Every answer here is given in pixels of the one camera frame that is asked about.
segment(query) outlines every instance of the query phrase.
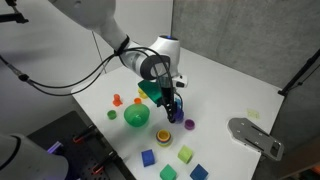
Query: orange toy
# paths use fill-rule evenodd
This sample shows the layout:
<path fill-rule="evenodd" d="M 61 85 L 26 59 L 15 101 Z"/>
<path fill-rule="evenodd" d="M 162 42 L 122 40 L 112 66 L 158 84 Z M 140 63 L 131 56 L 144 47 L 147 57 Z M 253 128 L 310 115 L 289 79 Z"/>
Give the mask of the orange toy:
<path fill-rule="evenodd" d="M 134 99 L 135 104 L 141 104 L 141 99 L 140 98 L 135 98 Z"/>
<path fill-rule="evenodd" d="M 121 102 L 121 100 L 120 100 L 120 96 L 119 96 L 119 94 L 115 94 L 114 96 L 114 99 L 113 99 L 113 105 L 115 105 L 115 106 L 120 106 L 121 104 L 122 104 L 122 102 Z"/>

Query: table surface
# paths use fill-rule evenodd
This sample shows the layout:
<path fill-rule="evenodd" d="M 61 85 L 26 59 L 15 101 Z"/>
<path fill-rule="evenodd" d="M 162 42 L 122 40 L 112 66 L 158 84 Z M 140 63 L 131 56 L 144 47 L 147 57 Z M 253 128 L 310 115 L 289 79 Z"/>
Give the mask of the table surface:
<path fill-rule="evenodd" d="M 251 179 L 260 153 L 233 139 L 227 123 L 234 117 L 247 117 L 269 133 L 283 101 L 277 93 L 279 88 L 185 49 L 181 49 L 180 59 L 179 71 L 188 76 L 189 86 L 179 89 L 179 93 L 184 101 L 185 119 L 196 123 L 192 131 L 183 124 L 170 124 L 164 108 L 157 108 L 150 99 L 143 100 L 151 111 L 147 125 L 129 126 L 123 112 L 138 97 L 137 83 L 141 78 L 125 67 L 102 76 L 74 98 L 139 180 L 160 179 L 166 164 L 173 167 L 181 180 L 191 179 L 190 173 L 197 164 L 209 172 L 208 179 Z M 112 104 L 116 93 L 123 101 L 120 107 Z M 108 120 L 106 113 L 112 109 L 118 117 Z M 255 110 L 260 117 L 248 117 L 248 109 Z M 156 143 L 155 135 L 160 129 L 171 132 L 173 142 L 169 147 Z M 194 152 L 189 164 L 177 157 L 183 145 Z M 148 149 L 153 150 L 156 163 L 143 167 L 141 152 Z"/>

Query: purple ring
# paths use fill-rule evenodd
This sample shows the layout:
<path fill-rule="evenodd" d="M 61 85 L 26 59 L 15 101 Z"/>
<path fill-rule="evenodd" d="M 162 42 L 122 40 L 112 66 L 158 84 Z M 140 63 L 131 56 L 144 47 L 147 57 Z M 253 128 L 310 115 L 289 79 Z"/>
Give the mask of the purple ring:
<path fill-rule="evenodd" d="M 191 120 L 191 119 L 187 119 L 185 122 L 184 122 L 184 127 L 188 130 L 192 130 L 194 129 L 195 127 L 195 124 L 194 124 L 194 121 Z"/>

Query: gray wall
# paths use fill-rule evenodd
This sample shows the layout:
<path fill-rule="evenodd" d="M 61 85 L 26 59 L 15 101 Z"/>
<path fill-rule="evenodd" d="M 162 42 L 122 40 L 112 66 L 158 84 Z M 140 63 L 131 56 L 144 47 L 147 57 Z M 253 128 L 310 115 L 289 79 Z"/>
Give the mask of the gray wall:
<path fill-rule="evenodd" d="M 172 34 L 186 49 L 283 88 L 320 48 L 320 1 L 175 0 Z M 320 134 L 319 71 L 279 113 L 272 134 L 287 152 Z"/>

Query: green cube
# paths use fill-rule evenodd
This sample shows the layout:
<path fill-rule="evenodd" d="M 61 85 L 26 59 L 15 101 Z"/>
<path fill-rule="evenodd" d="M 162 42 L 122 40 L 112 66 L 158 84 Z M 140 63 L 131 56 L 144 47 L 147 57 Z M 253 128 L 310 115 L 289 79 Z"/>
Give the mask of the green cube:
<path fill-rule="evenodd" d="M 167 164 L 166 167 L 164 167 L 160 172 L 160 177 L 162 180 L 175 180 L 176 176 L 176 171 L 173 170 L 169 164 Z"/>
<path fill-rule="evenodd" d="M 188 164 L 192 158 L 192 150 L 187 146 L 182 146 L 181 150 L 179 151 L 178 158 Z"/>

